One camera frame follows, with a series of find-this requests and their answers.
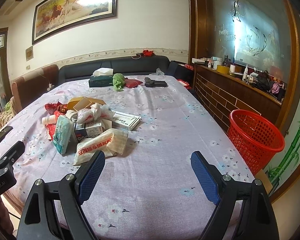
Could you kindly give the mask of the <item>red paper package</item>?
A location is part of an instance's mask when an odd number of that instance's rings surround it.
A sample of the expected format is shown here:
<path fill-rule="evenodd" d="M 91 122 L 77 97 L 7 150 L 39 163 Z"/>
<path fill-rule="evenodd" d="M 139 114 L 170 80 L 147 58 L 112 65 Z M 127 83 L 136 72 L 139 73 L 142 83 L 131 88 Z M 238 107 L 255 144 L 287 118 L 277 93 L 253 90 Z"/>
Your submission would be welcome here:
<path fill-rule="evenodd" d="M 56 131 L 56 124 L 45 125 L 45 128 L 47 130 L 48 140 L 51 141 L 53 139 L 53 136 L 54 136 L 55 131 Z"/>

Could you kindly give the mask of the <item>light blue tissue pack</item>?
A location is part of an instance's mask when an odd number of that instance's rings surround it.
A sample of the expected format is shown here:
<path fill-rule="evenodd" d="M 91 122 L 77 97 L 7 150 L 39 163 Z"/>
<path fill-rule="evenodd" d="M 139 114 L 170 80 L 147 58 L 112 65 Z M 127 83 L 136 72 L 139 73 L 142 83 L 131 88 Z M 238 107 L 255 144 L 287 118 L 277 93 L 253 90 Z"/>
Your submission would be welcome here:
<path fill-rule="evenodd" d="M 52 142 L 59 154 L 65 154 L 68 147 L 74 124 L 66 116 L 60 115 L 57 119 Z"/>

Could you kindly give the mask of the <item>blue white medicine box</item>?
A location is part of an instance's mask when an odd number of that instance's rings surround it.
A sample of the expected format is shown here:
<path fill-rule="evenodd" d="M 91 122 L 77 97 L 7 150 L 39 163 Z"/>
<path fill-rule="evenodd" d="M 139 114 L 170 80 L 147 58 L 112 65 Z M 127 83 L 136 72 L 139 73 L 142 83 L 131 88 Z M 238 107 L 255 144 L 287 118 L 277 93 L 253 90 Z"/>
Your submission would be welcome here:
<path fill-rule="evenodd" d="M 85 124 L 74 124 L 73 138 L 80 142 L 86 138 L 95 138 L 104 132 L 102 121 L 93 121 Z"/>

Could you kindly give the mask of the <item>white red snack wrapper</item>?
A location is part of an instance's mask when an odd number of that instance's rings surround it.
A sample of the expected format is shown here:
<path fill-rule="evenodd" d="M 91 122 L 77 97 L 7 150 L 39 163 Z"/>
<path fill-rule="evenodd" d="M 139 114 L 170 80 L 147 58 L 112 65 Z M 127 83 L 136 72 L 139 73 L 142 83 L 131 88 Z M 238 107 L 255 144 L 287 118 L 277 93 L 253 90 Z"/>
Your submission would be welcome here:
<path fill-rule="evenodd" d="M 77 144 L 74 166 L 90 160 L 96 151 L 102 151 L 105 157 L 123 155 L 128 141 L 128 132 L 111 128 L 95 138 L 86 138 Z"/>

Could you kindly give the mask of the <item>red foil wrapper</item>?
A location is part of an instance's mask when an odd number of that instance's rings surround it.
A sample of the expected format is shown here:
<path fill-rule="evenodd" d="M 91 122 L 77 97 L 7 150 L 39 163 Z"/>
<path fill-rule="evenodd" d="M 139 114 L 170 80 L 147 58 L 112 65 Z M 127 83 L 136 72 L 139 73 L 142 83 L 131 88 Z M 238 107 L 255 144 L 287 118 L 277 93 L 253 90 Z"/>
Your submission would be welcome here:
<path fill-rule="evenodd" d="M 55 115 L 57 117 L 65 115 L 68 111 L 67 104 L 61 104 L 60 102 L 47 103 L 44 107 L 50 115 Z"/>

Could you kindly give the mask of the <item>orange medicine box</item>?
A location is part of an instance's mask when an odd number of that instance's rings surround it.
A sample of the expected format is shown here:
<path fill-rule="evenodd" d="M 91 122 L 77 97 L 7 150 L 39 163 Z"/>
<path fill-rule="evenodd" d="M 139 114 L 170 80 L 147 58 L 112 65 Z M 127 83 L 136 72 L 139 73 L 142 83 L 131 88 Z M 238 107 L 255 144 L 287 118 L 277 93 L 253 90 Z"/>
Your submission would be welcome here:
<path fill-rule="evenodd" d="M 105 105 L 106 103 L 103 100 L 100 99 L 95 99 L 95 98 L 87 98 L 84 96 L 72 98 L 68 104 L 67 108 L 68 110 L 74 110 L 74 111 L 79 111 L 84 108 L 90 108 L 91 105 L 98 103 L 101 105 Z"/>

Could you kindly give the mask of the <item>white plastic bag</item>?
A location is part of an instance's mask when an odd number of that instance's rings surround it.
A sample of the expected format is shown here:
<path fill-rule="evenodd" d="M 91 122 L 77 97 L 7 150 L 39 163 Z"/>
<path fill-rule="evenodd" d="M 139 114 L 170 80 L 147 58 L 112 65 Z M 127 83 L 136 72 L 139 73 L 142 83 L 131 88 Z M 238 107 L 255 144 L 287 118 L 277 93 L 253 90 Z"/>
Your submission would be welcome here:
<path fill-rule="evenodd" d="M 86 124 L 89 122 L 97 121 L 98 119 L 110 120 L 113 118 L 115 112 L 112 111 L 107 105 L 95 103 L 90 108 L 83 108 L 77 112 L 77 123 Z"/>

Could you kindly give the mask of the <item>gold box lid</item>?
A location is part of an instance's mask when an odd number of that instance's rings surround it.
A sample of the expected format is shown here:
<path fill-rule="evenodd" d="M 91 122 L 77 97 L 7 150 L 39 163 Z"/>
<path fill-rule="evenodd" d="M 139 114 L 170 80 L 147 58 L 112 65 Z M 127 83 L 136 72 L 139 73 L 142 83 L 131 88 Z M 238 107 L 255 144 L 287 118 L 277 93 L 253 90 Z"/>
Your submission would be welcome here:
<path fill-rule="evenodd" d="M 93 102 L 86 97 L 78 97 L 74 100 L 73 110 L 79 111 L 84 108 L 89 108 Z"/>

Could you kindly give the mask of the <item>long white medicine box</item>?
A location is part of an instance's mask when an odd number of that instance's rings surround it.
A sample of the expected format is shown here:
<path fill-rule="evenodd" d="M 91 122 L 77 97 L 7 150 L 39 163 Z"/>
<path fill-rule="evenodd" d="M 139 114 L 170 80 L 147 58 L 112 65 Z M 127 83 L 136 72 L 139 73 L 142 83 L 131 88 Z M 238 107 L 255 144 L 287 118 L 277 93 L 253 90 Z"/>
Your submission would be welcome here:
<path fill-rule="evenodd" d="M 111 118 L 113 127 L 132 131 L 141 121 L 141 116 L 115 111 Z"/>

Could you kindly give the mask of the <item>green tissue box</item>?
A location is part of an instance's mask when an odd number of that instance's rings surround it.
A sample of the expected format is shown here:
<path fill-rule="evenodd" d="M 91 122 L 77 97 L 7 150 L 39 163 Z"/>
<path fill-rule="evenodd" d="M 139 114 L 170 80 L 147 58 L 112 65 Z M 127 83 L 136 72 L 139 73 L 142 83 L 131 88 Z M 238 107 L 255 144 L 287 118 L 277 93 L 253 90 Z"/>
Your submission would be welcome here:
<path fill-rule="evenodd" d="M 113 85 L 113 69 L 99 68 L 95 70 L 89 79 L 89 87 L 109 87 Z"/>

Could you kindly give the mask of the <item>green crumpled cloth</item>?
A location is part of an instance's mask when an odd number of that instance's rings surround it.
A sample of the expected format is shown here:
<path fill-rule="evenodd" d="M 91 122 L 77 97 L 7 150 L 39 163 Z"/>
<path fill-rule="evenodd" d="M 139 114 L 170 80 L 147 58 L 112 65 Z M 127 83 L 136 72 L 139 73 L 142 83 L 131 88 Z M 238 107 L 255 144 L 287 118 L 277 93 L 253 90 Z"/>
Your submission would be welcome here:
<path fill-rule="evenodd" d="M 125 85 L 125 76 L 121 73 L 113 75 L 113 89 L 117 92 L 123 91 Z"/>

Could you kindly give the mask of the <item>red flat pouch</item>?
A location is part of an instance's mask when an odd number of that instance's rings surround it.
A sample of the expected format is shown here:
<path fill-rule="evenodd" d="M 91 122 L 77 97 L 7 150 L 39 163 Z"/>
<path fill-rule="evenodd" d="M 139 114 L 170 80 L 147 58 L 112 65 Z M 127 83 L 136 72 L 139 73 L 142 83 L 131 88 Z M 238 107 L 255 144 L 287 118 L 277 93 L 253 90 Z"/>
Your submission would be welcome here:
<path fill-rule="evenodd" d="M 136 80 L 136 79 L 128 79 L 128 78 L 125 79 L 125 86 L 127 88 L 135 88 L 141 84 L 143 84 L 143 82 Z"/>

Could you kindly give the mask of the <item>black toy pistol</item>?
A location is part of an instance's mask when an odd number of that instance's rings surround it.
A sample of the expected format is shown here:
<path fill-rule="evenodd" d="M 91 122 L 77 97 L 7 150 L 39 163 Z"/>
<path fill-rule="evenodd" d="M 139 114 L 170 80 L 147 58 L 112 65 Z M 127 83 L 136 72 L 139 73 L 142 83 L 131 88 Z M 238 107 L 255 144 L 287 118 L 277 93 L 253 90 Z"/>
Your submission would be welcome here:
<path fill-rule="evenodd" d="M 149 77 L 146 77 L 145 86 L 146 87 L 167 87 L 167 83 L 165 81 L 152 80 Z"/>

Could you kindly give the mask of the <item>black leather sofa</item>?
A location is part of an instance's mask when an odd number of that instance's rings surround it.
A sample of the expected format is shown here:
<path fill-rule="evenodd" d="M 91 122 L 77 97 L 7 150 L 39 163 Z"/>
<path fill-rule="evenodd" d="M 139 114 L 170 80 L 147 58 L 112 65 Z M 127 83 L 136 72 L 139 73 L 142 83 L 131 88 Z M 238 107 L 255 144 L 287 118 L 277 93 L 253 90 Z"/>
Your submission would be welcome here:
<path fill-rule="evenodd" d="M 58 84 L 65 82 L 89 79 L 93 72 L 100 68 L 111 68 L 113 73 L 121 73 L 125 76 L 148 75 L 156 72 L 159 68 L 166 72 L 170 60 L 165 56 L 151 56 L 133 59 L 132 57 L 116 57 L 76 64 L 68 64 L 59 69 Z"/>

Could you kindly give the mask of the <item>framed horse painting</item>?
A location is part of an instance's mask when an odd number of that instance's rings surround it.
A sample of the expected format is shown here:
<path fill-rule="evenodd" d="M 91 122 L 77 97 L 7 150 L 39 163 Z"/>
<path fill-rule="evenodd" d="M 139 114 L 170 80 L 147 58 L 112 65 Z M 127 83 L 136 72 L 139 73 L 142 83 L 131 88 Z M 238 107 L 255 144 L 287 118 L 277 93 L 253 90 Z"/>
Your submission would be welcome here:
<path fill-rule="evenodd" d="M 117 0 L 44 0 L 36 5 L 32 44 L 90 21 L 116 16 Z"/>

